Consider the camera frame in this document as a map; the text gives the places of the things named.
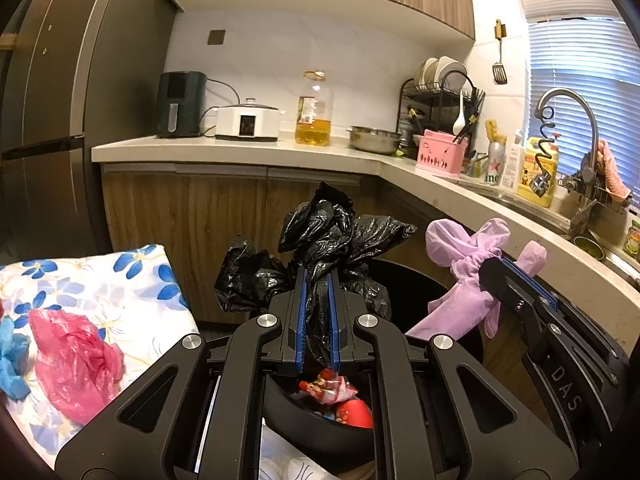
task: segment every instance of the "pink plastic basket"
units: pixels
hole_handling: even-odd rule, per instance
[[[460,144],[457,144],[452,142],[453,139],[453,135],[425,130],[420,140],[418,160],[415,165],[445,176],[459,174],[468,141],[465,137]]]

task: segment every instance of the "jar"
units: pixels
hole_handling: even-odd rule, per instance
[[[631,227],[626,233],[625,246],[623,247],[626,254],[638,257],[638,250],[640,250],[640,222],[636,220],[631,221]]]
[[[326,83],[324,72],[307,70],[298,100],[296,142],[311,146],[328,146],[334,91]]]

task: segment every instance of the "white tile wall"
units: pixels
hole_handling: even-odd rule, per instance
[[[213,29],[226,30],[222,45],[207,45]],[[402,83],[435,55],[424,45],[332,18],[211,10],[178,14],[164,69],[199,70],[225,81],[242,99],[284,110],[282,129],[292,131],[302,73],[324,70],[335,93],[334,131],[351,125],[394,130]],[[209,83],[207,107],[233,102],[230,90]]]
[[[401,84],[425,59],[447,54],[463,60],[476,86],[487,92],[474,147],[486,151],[484,120],[494,118],[509,136],[522,126],[526,94],[527,27],[520,0],[473,0],[476,42],[437,52],[393,35],[333,18],[265,10],[179,13],[165,70],[199,70],[233,85],[242,99],[283,110],[282,129],[293,130],[305,70],[324,70],[335,92],[334,132],[357,124],[393,130]],[[495,85],[496,18],[508,29],[503,62],[509,83]],[[209,31],[225,29],[222,45],[207,45]],[[234,102],[225,87],[209,84],[207,107]],[[204,126],[215,124],[214,114]]]

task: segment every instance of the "blue blind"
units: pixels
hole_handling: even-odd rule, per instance
[[[530,136],[538,136],[533,116],[540,96],[554,86],[580,94],[609,142],[624,183],[640,203],[640,50],[619,19],[557,20],[529,25]],[[549,101],[556,115],[558,171],[572,174],[591,150],[591,128],[582,107],[570,98]]]

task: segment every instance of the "kitchen counter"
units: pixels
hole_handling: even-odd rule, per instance
[[[252,164],[378,176],[442,211],[472,230],[491,218],[503,218],[511,237],[503,250],[517,257],[535,240],[548,254],[540,277],[580,306],[630,351],[640,333],[640,293],[600,262],[561,236],[491,200],[417,169],[404,158],[358,152],[337,139],[326,148],[278,142],[234,142],[209,137],[142,137],[97,146],[92,160],[112,163]]]

